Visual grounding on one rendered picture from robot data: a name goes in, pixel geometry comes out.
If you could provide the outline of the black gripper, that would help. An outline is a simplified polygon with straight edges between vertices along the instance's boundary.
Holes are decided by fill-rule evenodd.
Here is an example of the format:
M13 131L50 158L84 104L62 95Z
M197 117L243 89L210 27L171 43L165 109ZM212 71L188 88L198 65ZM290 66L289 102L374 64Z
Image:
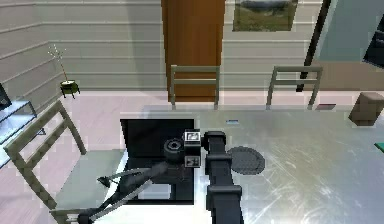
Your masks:
M180 139L168 139L159 146L129 146L128 161L124 171L101 176L97 181L110 188L112 183L121 186L98 208L89 208L79 213L78 224L93 224L97 219L132 200L152 184L171 187L170 197L186 196L186 168L184 149Z

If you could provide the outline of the black laptop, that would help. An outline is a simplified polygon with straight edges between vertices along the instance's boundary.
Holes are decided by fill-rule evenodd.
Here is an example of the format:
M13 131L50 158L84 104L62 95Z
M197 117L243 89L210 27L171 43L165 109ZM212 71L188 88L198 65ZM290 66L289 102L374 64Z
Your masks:
M168 140L172 148L186 129L194 128L193 119L121 119L128 161L124 170L152 168L166 160L164 147ZM128 201L131 205L193 205L194 169L185 167L184 153L174 155L167 172L157 176L141 196Z

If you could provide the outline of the beige wooden chair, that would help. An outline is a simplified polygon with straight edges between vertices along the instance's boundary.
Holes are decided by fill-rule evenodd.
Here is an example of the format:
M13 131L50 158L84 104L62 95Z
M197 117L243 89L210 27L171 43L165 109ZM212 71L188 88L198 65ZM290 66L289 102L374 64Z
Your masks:
M306 78L293 78L293 79L278 79L278 73L287 73L287 72L304 72L304 73L315 73L316 77L314 79L306 79ZM312 95L308 102L307 109L311 110L315 103L319 87L320 81L322 77L323 68L321 66L275 66L273 68L272 77L270 81L270 85L268 88L268 95L266 99L266 109L269 110L272 104L272 95L274 91L274 87L276 85L305 85L310 84L313 86Z
M20 152L57 113L61 114L63 121L44 139L36 151L24 160ZM53 198L33 173L33 169L66 129L70 130L81 156L63 187ZM75 219L68 218L69 214L79 214L84 209L98 207L104 201L108 189L97 179L114 174L126 154L124 149L87 152L78 130L60 100L48 107L32 124L8 143L4 150L31 190L48 207L58 224L75 222Z
M176 79L175 74L177 72L182 73L214 73L214 78L182 78ZM172 110L176 110L176 95L175 85L176 84L193 84L193 85L215 85L215 98L214 98L214 109L218 109L219 102L219 83L220 83L220 66L178 66L171 65L170 74L170 95Z

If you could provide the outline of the twig plant in green pot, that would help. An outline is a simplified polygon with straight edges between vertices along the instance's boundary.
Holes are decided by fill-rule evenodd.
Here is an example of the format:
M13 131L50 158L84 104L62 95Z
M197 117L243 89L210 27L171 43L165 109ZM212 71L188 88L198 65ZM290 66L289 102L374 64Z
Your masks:
M64 75L64 80L60 82L60 90L63 97L70 94L75 98L76 93L80 93L80 88L75 80L70 80L63 65L63 50L57 48L55 44L48 47L48 54L58 63Z

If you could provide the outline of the glass side table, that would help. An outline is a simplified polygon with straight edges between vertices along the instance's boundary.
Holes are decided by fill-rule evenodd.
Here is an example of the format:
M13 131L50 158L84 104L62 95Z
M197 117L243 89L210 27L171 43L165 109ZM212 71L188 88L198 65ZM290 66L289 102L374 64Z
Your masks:
M10 157L4 147L37 117L30 101L12 101L11 105L0 111L0 169L5 166Z

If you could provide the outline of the grey round mat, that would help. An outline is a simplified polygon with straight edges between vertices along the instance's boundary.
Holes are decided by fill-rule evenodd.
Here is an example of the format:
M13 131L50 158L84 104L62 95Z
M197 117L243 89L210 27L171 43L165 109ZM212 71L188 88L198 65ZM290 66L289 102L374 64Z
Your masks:
M264 157L255 149L238 146L228 151L232 157L231 169L241 175L258 175L265 169Z

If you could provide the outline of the black television set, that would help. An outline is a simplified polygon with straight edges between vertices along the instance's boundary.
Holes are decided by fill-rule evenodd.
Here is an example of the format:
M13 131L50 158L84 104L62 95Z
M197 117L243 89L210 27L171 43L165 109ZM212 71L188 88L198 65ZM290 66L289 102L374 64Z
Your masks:
M8 97L4 87L0 83L0 111L9 107L12 104L10 98Z

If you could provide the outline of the brown wooden door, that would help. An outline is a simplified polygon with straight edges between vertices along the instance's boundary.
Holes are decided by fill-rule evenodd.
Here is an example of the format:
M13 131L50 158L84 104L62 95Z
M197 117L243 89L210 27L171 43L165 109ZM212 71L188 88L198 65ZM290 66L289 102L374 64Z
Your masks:
M161 0L167 90L171 66L220 66L225 0Z

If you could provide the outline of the framed landscape picture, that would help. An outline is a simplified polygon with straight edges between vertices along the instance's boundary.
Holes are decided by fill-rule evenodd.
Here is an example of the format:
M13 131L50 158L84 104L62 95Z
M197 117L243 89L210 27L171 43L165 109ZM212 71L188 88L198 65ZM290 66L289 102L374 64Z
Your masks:
M235 32L290 31L298 0L236 0Z

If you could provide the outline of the brown square bin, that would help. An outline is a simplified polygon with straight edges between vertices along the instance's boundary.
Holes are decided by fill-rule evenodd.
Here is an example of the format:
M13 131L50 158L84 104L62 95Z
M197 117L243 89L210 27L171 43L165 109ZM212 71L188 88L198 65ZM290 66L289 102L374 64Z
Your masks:
M384 96L377 92L361 92L349 114L357 126L373 126L384 109Z

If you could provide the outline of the black window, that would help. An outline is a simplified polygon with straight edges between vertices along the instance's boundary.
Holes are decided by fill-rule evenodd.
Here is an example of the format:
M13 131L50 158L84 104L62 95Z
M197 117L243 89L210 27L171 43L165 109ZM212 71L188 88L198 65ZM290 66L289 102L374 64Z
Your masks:
M363 61L384 69L384 15L365 52Z

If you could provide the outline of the black door frame post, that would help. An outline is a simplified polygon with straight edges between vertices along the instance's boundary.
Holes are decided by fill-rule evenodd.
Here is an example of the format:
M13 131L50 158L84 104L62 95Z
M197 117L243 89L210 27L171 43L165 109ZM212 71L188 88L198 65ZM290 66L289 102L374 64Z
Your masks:
M331 5L331 1L332 0L323 0L322 2L322 5L317 17L316 25L312 33L311 41L307 50L306 58L304 60L304 66L310 66L313 62L317 44L319 42L319 38L322 32L322 29L324 27L324 23L328 14L328 10Z

